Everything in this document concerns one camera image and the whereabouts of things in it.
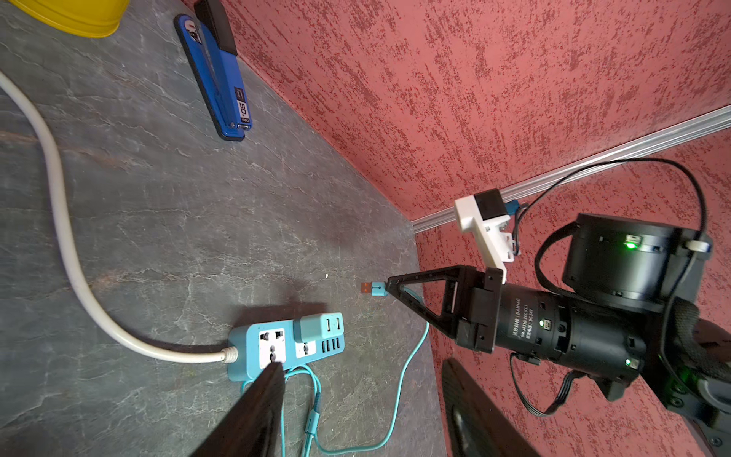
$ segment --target stapler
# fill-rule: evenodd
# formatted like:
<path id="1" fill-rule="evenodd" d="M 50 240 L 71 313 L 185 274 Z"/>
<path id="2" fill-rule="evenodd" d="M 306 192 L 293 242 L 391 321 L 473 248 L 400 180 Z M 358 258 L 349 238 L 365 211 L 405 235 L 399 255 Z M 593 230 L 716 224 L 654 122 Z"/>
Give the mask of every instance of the stapler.
<path id="1" fill-rule="evenodd" d="M 194 11 L 178 15 L 175 30 L 219 136 L 242 141 L 251 116 L 226 10 L 220 0 L 199 0 Z"/>

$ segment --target wire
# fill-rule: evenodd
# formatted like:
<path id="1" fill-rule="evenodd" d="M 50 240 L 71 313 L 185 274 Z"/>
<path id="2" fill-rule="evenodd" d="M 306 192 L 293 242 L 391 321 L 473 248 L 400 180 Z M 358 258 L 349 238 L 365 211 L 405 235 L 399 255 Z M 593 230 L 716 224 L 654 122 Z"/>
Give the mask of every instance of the wire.
<path id="1" fill-rule="evenodd" d="M 221 352 L 213 352 L 210 354 L 189 354 L 166 350 L 135 338 L 109 317 L 109 314 L 104 311 L 91 292 L 91 289 L 89 289 L 81 269 L 81 264 L 79 263 L 74 235 L 71 229 L 71 221 L 69 220 L 69 209 L 66 202 L 64 171 L 61 166 L 61 157 L 58 154 L 56 141 L 53 139 L 53 135 L 48 129 L 48 125 L 43 120 L 43 117 L 38 112 L 38 109 L 36 109 L 28 97 L 3 72 L 0 72 L 0 88 L 10 96 L 10 99 L 26 115 L 41 143 L 46 162 L 46 170 L 48 172 L 48 191 L 50 193 L 53 223 L 56 226 L 56 237 L 58 239 L 58 248 L 61 251 L 61 259 L 66 269 L 66 275 L 71 282 L 71 287 L 81 302 L 81 305 L 89 314 L 89 317 L 119 344 L 148 357 L 181 363 L 231 363 L 235 361 L 238 356 L 235 347 L 228 347 Z"/>
<path id="2" fill-rule="evenodd" d="M 408 291 L 409 294 L 413 294 L 413 296 L 418 299 L 419 301 L 423 302 L 422 298 L 413 290 Z M 391 417 L 391 424 L 388 428 L 388 432 L 386 433 L 386 436 L 379 442 L 377 442 L 374 445 L 366 445 L 366 446 L 355 446 L 355 447 L 348 447 L 346 449 L 337 449 L 337 450 L 328 450 L 323 448 L 323 446 L 320 444 L 319 439 L 317 438 L 317 425 L 314 427 L 314 433 L 306 433 L 305 442 L 302 447 L 302 453 L 300 454 L 300 457 L 309 457 L 310 455 L 310 449 L 312 446 L 312 442 L 314 440 L 315 444 L 317 445 L 318 449 L 321 453 L 325 454 L 326 456 L 339 456 L 341 454 L 347 454 L 347 453 L 360 453 L 360 452 L 368 452 L 376 449 L 380 449 L 381 447 L 385 446 L 388 440 L 391 438 L 391 434 L 393 434 L 393 430 L 396 425 L 396 415 L 398 414 L 398 402 L 401 400 L 401 388 L 404 384 L 404 375 L 406 374 L 406 369 L 409 367 L 409 364 L 411 363 L 412 359 L 416 355 L 417 351 L 421 348 L 421 346 L 424 344 L 424 341 L 426 340 L 427 335 L 429 334 L 429 322 L 426 323 L 426 327 L 424 328 L 424 334 L 419 339 L 419 342 L 417 343 L 414 350 L 411 351 L 409 354 L 409 357 L 406 358 L 406 362 L 404 362 L 404 367 L 401 369 L 401 375 L 398 378 L 398 387 L 396 388 L 396 401 L 393 407 L 393 416 Z M 290 369 L 287 373 L 284 374 L 284 380 L 287 381 L 290 377 L 296 376 L 298 374 L 309 374 L 310 378 L 312 378 L 312 384 L 314 388 L 314 400 L 312 402 L 312 410 L 318 415 L 319 417 L 319 403 L 320 403 L 320 395 L 322 394 L 322 383 L 319 380 L 319 377 L 312 371 L 312 369 L 307 365 L 299 365 L 292 369 Z M 241 393 L 244 392 L 245 387 L 248 384 L 251 384 L 253 380 L 246 381 L 241 385 Z M 285 441 L 284 441 L 284 403 L 282 404 L 281 409 L 281 417 L 279 420 L 279 426 L 281 428 L 281 457 L 286 457 L 285 455 Z"/>
<path id="3" fill-rule="evenodd" d="M 537 418 L 547 418 L 548 416 L 552 416 L 558 410 L 558 408 L 562 407 L 566 403 L 566 400 L 569 398 L 574 379 L 579 379 L 586 376 L 586 373 L 582 373 L 578 370 L 571 370 L 566 373 L 564 381 L 561 383 L 561 388 L 558 390 L 558 394 L 556 394 L 556 399 L 553 400 L 553 403 L 551 403 L 545 411 L 541 411 L 531 404 L 526 396 L 523 395 L 523 392 L 520 391 L 520 387 L 518 387 L 518 380 L 515 378 L 515 367 L 513 366 L 512 361 L 514 358 L 519 357 L 520 355 L 516 352 L 510 354 L 510 374 L 512 376 L 512 383 L 515 385 L 515 392 L 518 393 L 520 402 L 523 403 L 523 406 L 526 407 L 528 412 L 530 412 Z"/>
<path id="4" fill-rule="evenodd" d="M 706 226 L 708 223 L 708 215 L 706 212 L 705 196 L 703 195 L 703 190 L 700 188 L 700 184 L 698 184 L 698 181 L 696 181 L 695 176 L 693 176 L 693 173 L 691 173 L 690 170 L 685 168 L 682 164 L 679 164 L 676 161 L 669 160 L 669 159 L 647 159 L 647 158 L 618 159 L 618 160 L 610 160 L 607 162 L 599 162 L 596 164 L 586 165 L 585 167 L 581 167 L 578 170 L 574 170 L 571 173 L 569 173 L 568 175 L 564 176 L 563 178 L 561 178 L 558 181 L 556 181 L 555 183 L 553 183 L 553 185 L 551 187 L 549 187 L 548 189 L 546 189 L 545 191 L 543 191 L 543 193 L 541 195 L 539 195 L 536 200 L 533 200 L 531 202 L 531 204 L 528 205 L 528 207 L 525 210 L 521 211 L 520 214 L 515 217 L 515 225 L 513 226 L 513 229 L 512 229 L 512 239 L 515 242 L 515 251 L 513 252 L 513 254 L 518 255 L 518 253 L 520 252 L 520 242 L 518 240 L 518 226 L 520 225 L 520 222 L 523 220 L 523 217 L 526 216 L 528 211 L 530 211 L 535 206 L 536 203 L 541 201 L 548 192 L 554 190 L 557 186 L 561 185 L 562 183 L 566 182 L 572 176 L 574 176 L 578 173 L 581 173 L 584 170 L 588 170 L 588 169 L 594 168 L 594 167 L 601 167 L 604 165 L 623 164 L 623 163 L 629 163 L 629 162 L 659 162 L 659 163 L 664 163 L 667 165 L 672 165 L 673 167 L 678 168 L 681 172 L 683 172 L 685 174 L 685 176 L 688 177 L 691 184 L 695 188 L 696 195 L 698 196 L 698 203 L 700 205 L 700 228 L 698 229 L 698 234 L 696 234 L 696 238 L 695 238 L 696 240 L 700 240 L 700 236 L 702 236 L 702 234 L 704 234 L 705 230 L 706 230 Z"/>
<path id="5" fill-rule="evenodd" d="M 339 456 L 341 454 L 347 454 L 347 453 L 368 452 L 371 450 L 380 449 L 381 447 L 386 445 L 388 440 L 391 438 L 391 434 L 393 433 L 393 429 L 396 425 L 396 415 L 398 414 L 398 402 L 401 399 L 401 386 L 404 383 L 404 375 L 406 373 L 406 369 L 409 367 L 409 363 L 411 363 L 412 358 L 414 358 L 414 355 L 416 355 L 419 348 L 421 348 L 421 345 L 424 343 L 424 340 L 426 340 L 426 337 L 428 334 L 429 334 L 429 322 L 426 323 L 426 327 L 424 328 L 424 334 L 421 336 L 421 339 L 417 343 L 414 350 L 411 352 L 411 354 L 409 354 L 409 357 L 406 359 L 406 362 L 404 363 L 404 367 L 401 369 L 401 375 L 398 377 L 398 388 L 396 390 L 396 401 L 393 406 L 393 416 L 391 417 L 391 425 L 388 428 L 388 432 L 386 433 L 386 436 L 383 437 L 383 439 L 381 441 L 377 442 L 374 445 L 355 446 L 355 447 L 347 447 L 345 449 L 328 450 L 328 449 L 325 449 L 320 444 L 320 441 L 317 438 L 317 433 L 316 433 L 314 435 L 315 444 L 317 444 L 317 448 L 320 450 L 321 453 L 325 454 L 326 456 Z"/>

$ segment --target red textured wall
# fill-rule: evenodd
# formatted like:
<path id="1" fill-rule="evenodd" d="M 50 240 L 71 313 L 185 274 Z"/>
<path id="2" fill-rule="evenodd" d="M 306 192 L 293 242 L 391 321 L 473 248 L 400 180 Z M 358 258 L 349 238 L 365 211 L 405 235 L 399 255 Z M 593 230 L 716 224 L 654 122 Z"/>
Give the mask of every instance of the red textured wall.
<path id="1" fill-rule="evenodd" d="M 241 58 L 411 220 L 731 103 L 728 0 L 223 2 Z"/>
<path id="2" fill-rule="evenodd" d="M 706 264 L 697 304 L 701 317 L 731 331 L 731 129 L 657 156 L 685 164 L 705 191 L 714 253 Z M 560 187 L 531 210 L 532 214 L 521 223 L 523 255 L 508 265 L 508 280 L 539 288 L 533 271 L 536 251 L 555 229 L 571 222 L 579 211 L 691 228 L 697 227 L 699 220 L 693 188 L 684 175 L 664 165 L 616 167 Z M 564 240 L 554 246 L 542 262 L 544 272 L 554 282 L 560 281 L 568 243 Z M 474 241 L 462 236 L 456 224 L 418 234 L 417 248 L 423 270 L 456 264 L 484 267 Z M 425 298 L 433 304 L 441 300 L 429 290 L 425 291 Z M 456 357 L 544 456 L 702 456 L 680 417 L 664 410 L 641 379 L 615 403 L 607 403 L 593 382 L 580 379 L 565 407 L 551 418 L 538 419 L 523 408 L 515 394 L 508 351 L 497 349 L 493 355 L 478 354 L 456 347 L 436 331 L 432 331 L 431 338 L 437 376 L 441 374 L 442 362 Z M 566 371 L 548 362 L 538 367 L 518 364 L 523 392 L 540 409 L 553 400 Z"/>

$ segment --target black cable sleeve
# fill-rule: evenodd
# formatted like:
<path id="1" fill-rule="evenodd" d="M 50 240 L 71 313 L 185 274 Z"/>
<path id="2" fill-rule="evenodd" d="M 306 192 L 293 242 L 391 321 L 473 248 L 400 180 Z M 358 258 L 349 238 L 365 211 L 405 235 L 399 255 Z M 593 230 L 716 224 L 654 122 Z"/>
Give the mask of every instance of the black cable sleeve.
<path id="1" fill-rule="evenodd" d="M 709 355 L 693 337 L 693 330 L 700 317 L 698 307 L 682 298 L 676 298 L 673 307 L 673 316 L 675 318 L 675 331 L 677 332 L 678 343 L 688 358 L 704 374 L 725 382 L 731 382 L 731 368 L 725 363 L 719 362 L 714 356 Z"/>
<path id="2" fill-rule="evenodd" d="M 574 379 L 580 379 L 586 376 L 586 373 L 582 373 L 581 371 L 576 370 L 571 370 L 566 373 L 566 376 L 564 376 L 564 381 L 561 383 L 561 388 L 558 390 L 558 394 L 556 395 L 556 399 L 553 400 L 553 403 L 551 403 L 545 411 L 541 411 L 531 404 L 531 402 L 526 398 L 526 396 L 523 395 L 523 392 L 521 392 L 520 388 L 518 387 L 518 380 L 515 378 L 515 367 L 513 366 L 512 362 L 513 359 L 515 359 L 517 356 L 519 356 L 519 354 L 517 354 L 516 352 L 510 354 L 510 374 L 512 375 L 512 382 L 513 384 L 515 384 L 515 392 L 518 393 L 520 402 L 523 404 L 523 406 L 526 407 L 528 412 L 530 412 L 537 418 L 547 418 L 548 416 L 553 415 L 558 410 L 558 408 L 562 407 L 566 403 L 566 400 L 569 398 Z"/>
<path id="3" fill-rule="evenodd" d="M 577 293 L 571 292 L 570 290 L 561 289 L 559 286 L 552 283 L 541 270 L 541 259 L 543 258 L 543 254 L 546 253 L 548 248 L 550 248 L 557 241 L 563 240 L 564 238 L 573 235 L 574 233 L 576 233 L 576 230 L 578 228 L 579 224 L 577 224 L 576 222 L 571 222 L 570 224 L 566 224 L 557 231 L 551 233 L 550 236 L 546 238 L 545 241 L 543 241 L 540 249 L 538 249 L 538 252 L 536 253 L 536 259 L 534 261 L 534 266 L 536 269 L 536 277 L 538 278 L 538 282 L 546 290 L 549 290 L 557 295 L 574 298 L 575 300 L 588 301 L 586 298 L 578 295 Z"/>

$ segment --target power strip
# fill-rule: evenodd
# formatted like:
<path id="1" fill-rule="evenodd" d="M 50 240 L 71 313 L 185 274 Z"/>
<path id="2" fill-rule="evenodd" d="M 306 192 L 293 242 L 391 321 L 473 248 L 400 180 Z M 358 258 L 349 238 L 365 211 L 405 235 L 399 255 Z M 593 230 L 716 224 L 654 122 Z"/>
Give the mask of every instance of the power strip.
<path id="1" fill-rule="evenodd" d="M 229 379 L 233 382 L 253 382 L 272 362 L 280 362 L 286 371 L 343 352 L 344 324 L 340 313 L 332 313 L 333 331 L 337 330 L 335 332 L 339 333 L 337 336 L 313 341 L 296 341 L 303 332 L 301 322 L 322 320 L 324 316 L 330 315 L 318 314 L 299 320 L 279 320 L 234 328 L 229 334 L 229 343 L 238 349 L 238 359 L 228 364 Z"/>

